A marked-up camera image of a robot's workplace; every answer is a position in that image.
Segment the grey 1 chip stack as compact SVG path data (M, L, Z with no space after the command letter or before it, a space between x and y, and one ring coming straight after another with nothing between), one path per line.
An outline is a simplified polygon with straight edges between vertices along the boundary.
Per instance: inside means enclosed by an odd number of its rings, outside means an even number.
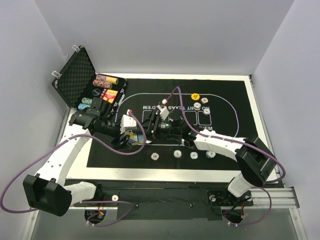
M173 156L176 158L176 159L179 159L182 157L182 152L180 150L175 150L173 152Z

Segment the grey chips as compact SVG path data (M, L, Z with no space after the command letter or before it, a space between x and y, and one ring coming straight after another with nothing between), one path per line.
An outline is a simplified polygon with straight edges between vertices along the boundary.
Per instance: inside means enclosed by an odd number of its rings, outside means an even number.
M199 102L195 102L195 103L193 104L193 108L194 108L195 111L200 111L200 110L201 110L201 107L202 107L202 105L201 105L201 103L199 103Z

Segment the blue 5 chip stack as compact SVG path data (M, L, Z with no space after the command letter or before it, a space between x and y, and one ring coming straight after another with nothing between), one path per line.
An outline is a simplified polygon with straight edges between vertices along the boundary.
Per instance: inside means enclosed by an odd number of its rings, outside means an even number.
M198 155L197 152L193 151L193 152L190 153L190 158L192 160L196 160L196 159L198 159L198 157L199 157L199 155Z

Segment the red 100 chip stack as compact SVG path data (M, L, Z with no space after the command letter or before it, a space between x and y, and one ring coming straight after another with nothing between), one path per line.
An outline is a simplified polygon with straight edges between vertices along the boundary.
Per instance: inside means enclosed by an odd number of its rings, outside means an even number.
M153 161L157 161L160 158L160 155L157 152L153 152L150 157Z

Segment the yellow big blind button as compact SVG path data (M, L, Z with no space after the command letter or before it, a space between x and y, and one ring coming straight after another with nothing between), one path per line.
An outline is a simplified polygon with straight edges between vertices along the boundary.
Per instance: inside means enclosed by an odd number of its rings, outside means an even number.
M200 95L198 93L192 93L191 99L194 101L198 101L200 99Z

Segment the red chips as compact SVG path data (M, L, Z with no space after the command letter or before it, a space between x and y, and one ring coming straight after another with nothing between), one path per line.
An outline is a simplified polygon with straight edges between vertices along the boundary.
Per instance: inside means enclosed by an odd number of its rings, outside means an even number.
M202 97L200 99L200 102L204 105L204 104L207 104L209 102L208 98L207 97Z

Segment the blue playing card box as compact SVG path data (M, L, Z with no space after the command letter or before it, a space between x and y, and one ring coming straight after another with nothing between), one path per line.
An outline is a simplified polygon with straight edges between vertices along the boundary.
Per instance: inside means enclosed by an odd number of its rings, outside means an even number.
M142 145L145 143L146 145L151 144L152 141L148 140L142 133L134 133L134 132L126 132L125 136L128 137L126 142L126 146L129 148L137 145Z

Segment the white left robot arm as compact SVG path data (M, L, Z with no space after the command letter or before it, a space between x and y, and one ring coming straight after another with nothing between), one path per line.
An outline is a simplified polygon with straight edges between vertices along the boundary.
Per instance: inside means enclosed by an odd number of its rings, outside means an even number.
M97 206L102 202L103 190L99 183L81 181L65 186L72 164L91 137L89 129L79 125L65 129L47 162L35 175L28 174L23 180L30 207L61 217L74 204L87 201Z

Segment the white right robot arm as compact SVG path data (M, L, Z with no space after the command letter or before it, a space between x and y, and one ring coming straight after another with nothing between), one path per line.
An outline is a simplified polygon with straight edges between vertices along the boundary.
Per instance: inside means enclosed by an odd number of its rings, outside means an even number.
M179 141L184 147L199 151L211 151L237 162L240 174L234 177L223 192L224 201L236 204L252 187L263 187L275 168L274 155L259 137L241 138L199 131L179 112L177 116L161 114L153 110L144 119L146 134L153 140Z

